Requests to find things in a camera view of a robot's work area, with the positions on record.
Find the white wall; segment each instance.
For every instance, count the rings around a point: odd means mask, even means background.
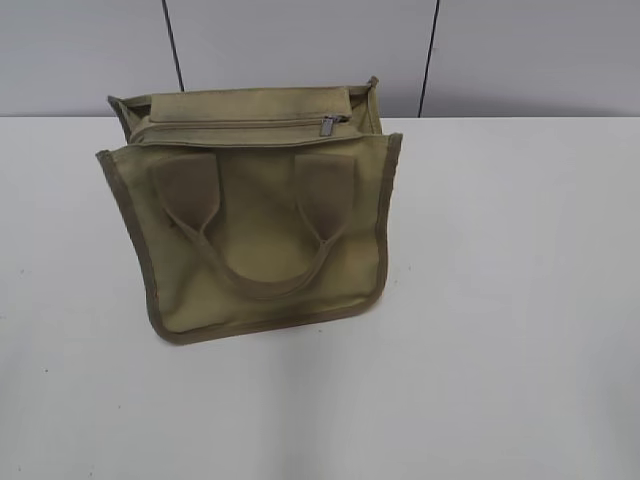
[[[168,0],[187,89],[362,83],[414,116],[435,0]],[[639,115],[638,0],[441,0],[423,116]],[[5,0],[0,115],[178,89],[161,0]]]
[[[638,0],[442,0],[423,115],[638,115],[638,20]]]
[[[159,0],[4,0],[0,115],[105,115],[178,88]]]

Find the zippered pocket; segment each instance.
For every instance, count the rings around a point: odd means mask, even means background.
[[[326,115],[321,118],[308,118],[296,120],[261,120],[261,121],[227,121],[227,122],[162,122],[154,123],[148,118],[143,119],[132,132],[130,143],[139,143],[145,133],[162,132],[171,130],[233,130],[233,129],[264,129],[264,128],[295,128],[318,126],[319,137],[330,137],[336,123],[346,123],[349,117],[346,115]]]

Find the bag trim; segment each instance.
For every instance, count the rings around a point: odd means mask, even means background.
[[[96,157],[104,171],[107,183],[111,188],[115,197],[118,208],[125,226],[131,237],[140,269],[142,270],[142,278],[145,285],[147,298],[147,311],[149,321],[155,332],[164,340],[178,344],[186,345],[195,342],[203,342],[206,340],[214,340],[219,338],[233,337],[237,335],[245,335],[249,333],[258,333],[269,330],[279,330],[288,327],[297,327],[309,325],[313,323],[328,322],[339,318],[359,315],[368,310],[382,295],[384,286],[387,281],[387,273],[389,269],[389,255],[387,248],[387,220],[389,218],[389,207],[391,203],[391,193],[393,191],[393,180],[395,177],[398,157],[400,155],[400,145],[402,143],[402,134],[394,133],[389,136],[389,144],[387,146],[387,156],[385,159],[382,185],[380,188],[380,197],[378,200],[378,220],[375,227],[375,235],[378,243],[378,253],[380,261],[378,263],[376,287],[368,298],[362,302],[349,307],[338,308],[320,313],[311,313],[306,315],[297,315],[295,317],[280,317],[249,325],[237,325],[224,327],[220,325],[212,325],[207,327],[196,328],[186,332],[171,332],[162,323],[162,314],[158,306],[158,293],[153,271],[151,255],[147,247],[142,227],[138,221],[133,201],[129,194],[127,186],[118,172],[118,168],[111,156],[111,152],[104,150],[99,152]]]

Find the zipper track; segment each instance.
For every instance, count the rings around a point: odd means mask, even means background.
[[[259,121],[231,121],[231,122],[166,122],[149,124],[131,135],[130,143],[135,143],[145,132],[166,130],[218,130],[218,129],[243,129],[243,128],[292,128],[318,125],[323,128],[327,119],[332,122],[346,122],[349,117],[340,115],[327,115],[314,119],[302,120],[259,120]]]

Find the canvas bag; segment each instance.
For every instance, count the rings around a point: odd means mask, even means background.
[[[162,338],[324,322],[380,297],[402,135],[382,134],[376,84],[109,98],[127,146],[97,157]]]

